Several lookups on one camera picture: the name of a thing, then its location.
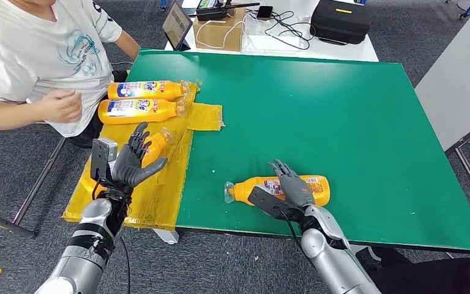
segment bottle label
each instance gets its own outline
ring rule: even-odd
[[[273,195],[283,194],[282,187],[280,186],[279,180],[264,181],[264,187],[266,187],[269,193]]]
[[[120,98],[144,97],[160,90],[165,90],[162,81],[139,81],[133,83],[120,83],[117,86],[117,94]]]
[[[305,179],[305,182],[311,188],[313,193],[323,193],[323,185],[318,178],[312,177]],[[283,195],[282,187],[279,180],[267,180],[264,181],[264,187],[266,187],[269,193],[273,195]]]
[[[107,107],[109,116],[126,117],[143,115],[152,108],[152,100],[133,99],[133,100],[111,100]]]

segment black cable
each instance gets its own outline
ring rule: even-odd
[[[96,189],[98,188],[98,185],[100,184],[100,178],[98,178],[98,180],[96,181],[96,185],[94,185],[94,189],[92,190],[92,199],[95,200],[96,199],[96,196],[95,196],[95,193],[96,193]]]
[[[298,241],[298,239],[296,238],[296,233],[294,232],[294,229],[293,229],[293,225],[291,225],[291,221],[289,220],[289,217],[287,216],[287,214],[285,214],[279,207],[275,206],[273,207],[273,209],[275,211],[278,211],[284,218],[285,220],[287,221],[287,225],[289,226],[289,229],[291,230],[291,234],[293,236],[293,240],[294,242],[296,243],[296,246],[298,246],[298,248],[300,248],[300,251],[302,251],[302,253],[304,254],[304,256],[307,258],[307,260],[309,261],[309,263],[316,269],[314,263],[311,261],[310,258],[307,257],[307,255],[305,254],[304,250],[302,249],[302,245],[300,244],[300,242]]]
[[[294,16],[294,12],[293,12],[293,11],[290,11],[290,10],[287,10],[287,11],[282,12],[282,13],[272,12],[272,13],[271,13],[271,18],[272,18],[274,21],[276,21],[276,23],[273,24],[273,26],[271,26],[270,28],[267,28],[267,29],[264,31],[264,33],[265,33],[266,35],[271,36],[271,37],[273,37],[274,39],[279,40],[279,41],[281,41],[282,43],[284,43],[284,44],[286,44],[286,45],[289,45],[289,46],[291,46],[291,47],[294,47],[294,48],[296,48],[296,49],[299,49],[299,50],[307,50],[307,49],[309,49],[309,48],[311,47],[310,41],[311,41],[312,39],[314,39],[314,37],[315,37],[315,35],[316,35],[316,28],[315,28],[311,23],[308,23],[308,22],[306,22],[306,21],[300,21],[300,22],[291,23],[291,24],[284,22],[285,20],[288,20],[288,19],[292,18],[293,16]],[[309,39],[305,38],[305,37],[303,36],[303,33],[302,33],[302,32],[300,32],[300,31],[298,31],[297,29],[294,29],[294,28],[293,28],[294,25],[300,25],[300,24],[306,24],[306,25],[311,26],[311,27],[313,28],[313,30],[314,30],[315,33],[314,33]],[[285,33],[285,32],[290,32],[291,34],[293,34],[294,36],[300,38],[301,40],[306,41],[307,46],[306,46],[305,48],[298,47],[298,46],[296,46],[296,45],[293,45],[293,44],[290,44],[290,43],[288,43],[288,42],[285,42],[284,40],[279,39],[279,38],[276,37],[276,36],[273,36],[273,35],[269,34],[268,31],[270,31],[271,29],[275,28],[277,25],[280,25],[280,26],[286,28],[286,30],[280,32],[280,33],[278,34],[278,36],[282,35],[282,34]]]
[[[123,237],[120,237],[120,241],[123,245],[123,249],[125,250],[125,257],[127,259],[127,294],[130,294],[130,262],[129,262],[129,253],[127,252],[127,246],[125,246],[125,241],[123,241]]]

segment child's hand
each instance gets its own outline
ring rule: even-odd
[[[55,90],[34,105],[42,121],[70,123],[82,116],[82,94],[76,91]]]

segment cardboard box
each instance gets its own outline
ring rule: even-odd
[[[210,21],[198,21],[197,18],[193,22],[193,34],[195,36],[195,45],[201,49],[212,49],[212,50],[225,50],[225,51],[240,51],[242,48],[242,21],[246,14],[246,8],[230,9],[229,15],[233,17],[227,17],[223,20]],[[224,47],[222,43],[226,36],[226,42]]]

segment black case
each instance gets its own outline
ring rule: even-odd
[[[311,35],[342,43],[359,44],[370,29],[367,6],[320,0],[311,17]]]

